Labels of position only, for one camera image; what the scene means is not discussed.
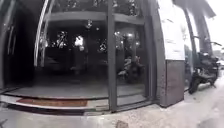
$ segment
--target sidewalk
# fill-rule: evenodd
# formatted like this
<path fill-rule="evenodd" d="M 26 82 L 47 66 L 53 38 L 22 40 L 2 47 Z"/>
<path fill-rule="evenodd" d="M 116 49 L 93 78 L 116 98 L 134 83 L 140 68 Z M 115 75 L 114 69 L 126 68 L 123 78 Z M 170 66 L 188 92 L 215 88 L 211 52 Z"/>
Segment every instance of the sidewalk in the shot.
<path fill-rule="evenodd" d="M 116 128 L 118 121 L 125 122 L 129 128 L 223 128 L 224 78 L 219 79 L 216 85 L 216 89 L 207 88 L 195 95 L 186 93 L 183 102 L 168 109 L 152 105 L 117 114 L 79 117 L 0 108 L 0 121 L 7 119 L 3 128 Z"/>

